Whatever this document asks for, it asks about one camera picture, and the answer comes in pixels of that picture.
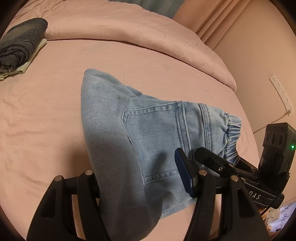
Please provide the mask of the folded pale green garment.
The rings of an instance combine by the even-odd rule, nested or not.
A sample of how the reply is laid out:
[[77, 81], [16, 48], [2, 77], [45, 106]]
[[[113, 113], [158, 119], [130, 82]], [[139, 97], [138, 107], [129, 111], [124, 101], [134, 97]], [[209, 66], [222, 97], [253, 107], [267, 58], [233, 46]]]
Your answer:
[[0, 76], [0, 80], [4, 80], [5, 78], [12, 76], [12, 75], [16, 75], [16, 74], [24, 74], [27, 69], [29, 68], [31, 62], [33, 61], [33, 59], [35, 58], [35, 56], [38, 54], [38, 52], [47, 44], [47, 40], [41, 39], [41, 41], [39, 42], [37, 48], [34, 50], [34, 52], [32, 53], [32, 55], [30, 56], [30, 58], [28, 59], [27, 62], [25, 62], [23, 65], [21, 65], [20, 67], [18, 67], [16, 70], [9, 72], [9, 73], [1, 73]]

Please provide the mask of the folded dark denim jeans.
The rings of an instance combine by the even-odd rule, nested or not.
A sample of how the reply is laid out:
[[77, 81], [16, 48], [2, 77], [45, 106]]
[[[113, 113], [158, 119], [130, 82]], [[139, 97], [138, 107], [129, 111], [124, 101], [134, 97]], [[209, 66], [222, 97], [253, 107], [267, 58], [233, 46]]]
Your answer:
[[24, 21], [8, 30], [1, 39], [1, 73], [9, 73], [28, 61], [48, 22], [43, 18]]

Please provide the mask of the pink duvet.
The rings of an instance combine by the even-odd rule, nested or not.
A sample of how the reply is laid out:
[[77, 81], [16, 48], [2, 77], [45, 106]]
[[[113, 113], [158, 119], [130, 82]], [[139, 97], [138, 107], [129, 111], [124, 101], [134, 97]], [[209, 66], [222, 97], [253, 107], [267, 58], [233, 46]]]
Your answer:
[[115, 1], [28, 1], [9, 26], [43, 18], [47, 40], [93, 39], [127, 42], [152, 49], [237, 89], [222, 59], [191, 30], [136, 4]]

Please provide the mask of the light blue denim pants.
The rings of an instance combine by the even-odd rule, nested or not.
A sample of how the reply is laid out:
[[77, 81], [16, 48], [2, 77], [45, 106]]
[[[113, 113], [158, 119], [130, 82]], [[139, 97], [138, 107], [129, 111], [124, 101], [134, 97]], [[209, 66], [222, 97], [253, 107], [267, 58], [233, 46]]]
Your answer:
[[108, 73], [88, 69], [81, 118], [89, 159], [112, 240], [142, 240], [161, 218], [194, 204], [175, 164], [204, 147], [236, 163], [241, 118], [203, 103], [142, 94]]

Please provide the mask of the blue curtain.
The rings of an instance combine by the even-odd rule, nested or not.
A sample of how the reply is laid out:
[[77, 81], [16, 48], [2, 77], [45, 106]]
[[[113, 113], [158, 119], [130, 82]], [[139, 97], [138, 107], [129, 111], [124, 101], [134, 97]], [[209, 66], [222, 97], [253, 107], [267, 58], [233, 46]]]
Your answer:
[[173, 18], [185, 0], [114, 0], [121, 3], [136, 4], [143, 9]]

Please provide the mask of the pink curtain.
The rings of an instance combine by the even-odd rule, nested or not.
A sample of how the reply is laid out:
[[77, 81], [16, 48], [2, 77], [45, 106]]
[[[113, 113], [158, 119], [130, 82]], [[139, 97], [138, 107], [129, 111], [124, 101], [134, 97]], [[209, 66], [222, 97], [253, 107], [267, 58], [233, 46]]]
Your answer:
[[214, 49], [249, 3], [250, 0], [186, 0], [173, 20]]

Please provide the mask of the white wall power strip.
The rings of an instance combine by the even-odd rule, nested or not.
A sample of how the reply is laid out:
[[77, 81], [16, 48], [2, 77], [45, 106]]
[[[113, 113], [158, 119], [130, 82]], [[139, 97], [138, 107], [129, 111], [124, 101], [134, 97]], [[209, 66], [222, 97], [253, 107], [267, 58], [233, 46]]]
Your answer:
[[269, 80], [273, 84], [273, 87], [275, 88], [276, 92], [278, 93], [285, 107], [285, 110], [287, 111], [287, 114], [291, 115], [294, 112], [294, 108], [290, 101], [290, 98], [287, 95], [287, 92], [283, 88], [283, 85], [280, 83], [280, 81], [275, 75], [272, 75], [271, 77], [269, 77]]

